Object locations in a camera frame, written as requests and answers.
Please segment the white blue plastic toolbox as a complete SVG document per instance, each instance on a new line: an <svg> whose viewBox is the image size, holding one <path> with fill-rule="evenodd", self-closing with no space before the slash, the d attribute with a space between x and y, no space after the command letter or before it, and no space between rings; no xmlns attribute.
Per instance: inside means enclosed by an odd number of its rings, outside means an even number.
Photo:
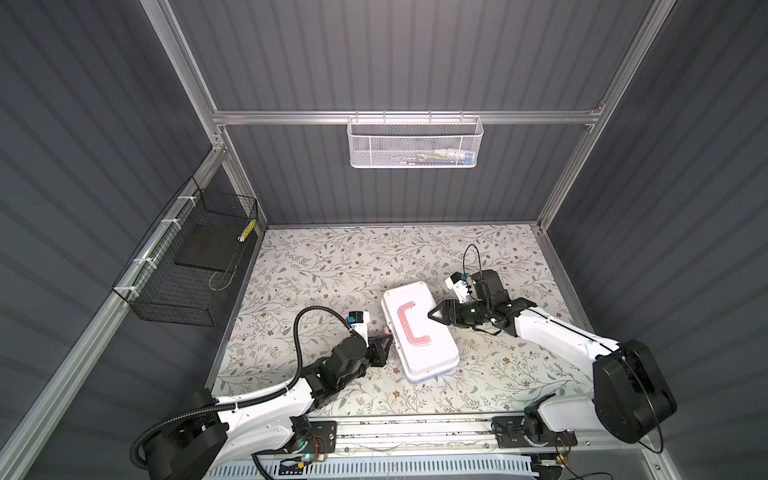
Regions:
<svg viewBox="0 0 768 480"><path fill-rule="evenodd" d="M410 383L421 383L458 367L459 349L449 328L427 316L436 302L425 282L385 291L381 306Z"/></svg>

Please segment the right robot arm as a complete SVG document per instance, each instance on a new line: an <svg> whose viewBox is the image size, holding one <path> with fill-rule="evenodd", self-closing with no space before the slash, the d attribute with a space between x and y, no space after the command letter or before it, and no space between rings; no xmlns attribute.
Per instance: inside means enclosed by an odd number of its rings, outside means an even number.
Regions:
<svg viewBox="0 0 768 480"><path fill-rule="evenodd" d="M532 342L566 360L591 382L585 393L544 394L528 404L503 435L517 434L533 447L562 446L577 431L604 431L626 444L661 454L663 421L678 410L677 401L651 350L642 342L619 342L569 324L535 302L513 298L498 273L479 268L447 278L453 297L427 314L445 326L490 337L501 334Z"/></svg>

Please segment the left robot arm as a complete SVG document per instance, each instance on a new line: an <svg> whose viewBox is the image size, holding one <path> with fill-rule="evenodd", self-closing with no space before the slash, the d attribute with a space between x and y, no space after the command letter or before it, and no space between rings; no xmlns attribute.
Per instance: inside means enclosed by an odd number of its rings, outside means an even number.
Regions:
<svg viewBox="0 0 768 480"><path fill-rule="evenodd" d="M348 335L311 364L297 359L294 376L281 384L231 397L197 392L191 409L145 430L129 449L134 467L152 479L201 479L211 469L248 454L293 453L312 431L308 415L334 402L352 382L386 365L391 331L370 335L370 314L341 315L325 306Z"/></svg>

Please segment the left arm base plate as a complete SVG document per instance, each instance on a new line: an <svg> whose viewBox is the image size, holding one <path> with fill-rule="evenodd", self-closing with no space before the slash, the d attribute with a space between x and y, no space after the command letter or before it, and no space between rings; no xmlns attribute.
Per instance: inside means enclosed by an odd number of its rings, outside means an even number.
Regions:
<svg viewBox="0 0 768 480"><path fill-rule="evenodd" d="M338 423L310 419L302 424L303 430L294 432L288 442L278 449L287 454L330 454L336 449Z"/></svg>

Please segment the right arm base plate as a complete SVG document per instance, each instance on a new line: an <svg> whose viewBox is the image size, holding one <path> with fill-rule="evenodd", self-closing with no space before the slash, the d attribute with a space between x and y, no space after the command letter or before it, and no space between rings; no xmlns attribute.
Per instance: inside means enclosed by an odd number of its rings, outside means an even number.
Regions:
<svg viewBox="0 0 768 480"><path fill-rule="evenodd" d="M500 448L573 447L573 431L553 432L531 415L502 415L491 419L491 431Z"/></svg>

